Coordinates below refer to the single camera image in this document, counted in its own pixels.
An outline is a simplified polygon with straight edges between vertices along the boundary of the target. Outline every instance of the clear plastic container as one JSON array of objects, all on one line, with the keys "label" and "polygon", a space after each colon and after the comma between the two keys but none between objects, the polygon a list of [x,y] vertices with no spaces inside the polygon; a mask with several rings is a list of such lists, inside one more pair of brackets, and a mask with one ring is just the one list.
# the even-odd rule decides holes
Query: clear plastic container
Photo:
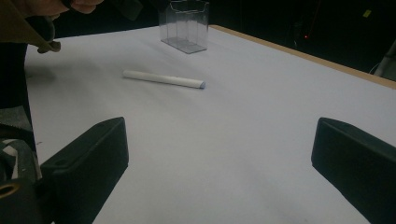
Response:
[{"label": "clear plastic container", "polygon": [[208,2],[172,1],[159,15],[161,41],[188,54],[207,49],[208,16]]}]

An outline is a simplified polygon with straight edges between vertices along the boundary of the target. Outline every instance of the table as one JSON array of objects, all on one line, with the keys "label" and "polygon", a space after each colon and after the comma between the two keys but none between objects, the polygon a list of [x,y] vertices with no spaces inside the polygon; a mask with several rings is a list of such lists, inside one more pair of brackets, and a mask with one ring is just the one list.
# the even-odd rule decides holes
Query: table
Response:
[{"label": "table", "polygon": [[29,48],[26,59],[40,162],[97,122],[126,121],[130,167],[94,223],[367,223],[310,155],[320,117],[395,146],[393,82],[217,26],[191,55],[158,27],[61,41],[61,52]]}]

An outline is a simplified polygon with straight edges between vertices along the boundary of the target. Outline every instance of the wooden edge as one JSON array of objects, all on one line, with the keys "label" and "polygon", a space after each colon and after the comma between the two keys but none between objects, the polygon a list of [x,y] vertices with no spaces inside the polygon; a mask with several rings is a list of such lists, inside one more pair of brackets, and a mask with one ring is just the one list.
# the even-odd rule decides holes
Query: wooden edge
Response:
[{"label": "wooden edge", "polygon": [[353,68],[350,68],[350,67],[346,67],[346,66],[343,66],[343,65],[338,64],[338,63],[332,63],[330,61],[327,61],[327,60],[324,60],[324,59],[321,59],[321,58],[318,58],[318,57],[315,57],[315,56],[312,56],[312,55],[309,55],[309,54],[306,54],[306,53],[302,53],[302,52],[297,51],[295,49],[289,49],[289,48],[280,46],[278,44],[274,44],[274,43],[259,39],[257,37],[251,36],[251,35],[245,35],[245,34],[236,32],[234,30],[231,30],[231,29],[228,29],[228,28],[225,28],[225,27],[222,27],[222,26],[218,26],[218,25],[209,25],[209,26],[211,28],[213,28],[213,29],[222,31],[224,33],[227,33],[227,34],[230,34],[230,35],[235,35],[235,36],[238,36],[238,37],[241,37],[243,39],[246,39],[246,40],[261,44],[261,45],[264,45],[264,46],[272,48],[272,49],[278,49],[278,50],[284,51],[286,53],[298,56],[300,58],[304,58],[304,59],[306,59],[308,61],[311,61],[311,62],[314,62],[314,63],[318,63],[318,64],[324,65],[326,67],[330,67],[332,69],[335,69],[337,71],[350,74],[350,75],[352,75],[354,77],[360,77],[360,78],[363,78],[365,80],[374,82],[376,84],[379,84],[379,85],[382,85],[382,86],[385,86],[385,87],[389,87],[389,88],[392,88],[392,89],[396,90],[396,82],[395,81],[392,81],[392,80],[389,80],[389,79],[385,79],[385,78],[382,78],[382,77],[377,77],[377,76],[374,76],[374,75],[371,75],[371,74],[368,74],[368,73],[364,73],[362,71],[359,71],[359,70],[356,70],[356,69],[353,69]]}]

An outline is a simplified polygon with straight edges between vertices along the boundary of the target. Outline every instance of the white chalk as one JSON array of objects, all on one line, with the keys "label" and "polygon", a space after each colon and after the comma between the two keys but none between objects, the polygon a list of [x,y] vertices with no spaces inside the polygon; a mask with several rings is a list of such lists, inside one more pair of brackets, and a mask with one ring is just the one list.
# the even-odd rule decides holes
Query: white chalk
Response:
[{"label": "white chalk", "polygon": [[184,86],[184,87],[192,87],[197,89],[204,89],[205,82],[201,80],[189,79],[184,77],[167,77],[167,76],[159,76],[151,73],[137,72],[131,70],[123,71],[123,76],[133,79],[152,81],[152,82],[161,82],[166,84]]}]

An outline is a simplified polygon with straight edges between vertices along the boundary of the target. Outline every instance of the sleeve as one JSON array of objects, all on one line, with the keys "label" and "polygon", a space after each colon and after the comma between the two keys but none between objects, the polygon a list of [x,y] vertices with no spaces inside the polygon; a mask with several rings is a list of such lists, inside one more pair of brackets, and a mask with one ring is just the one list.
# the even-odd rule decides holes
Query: sleeve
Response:
[{"label": "sleeve", "polygon": [[[54,29],[49,18],[37,17],[33,21],[47,24]],[[59,51],[61,44],[53,41],[53,36],[44,39],[35,28],[23,18],[10,0],[0,0],[0,42],[25,43],[38,47],[38,52]]]}]

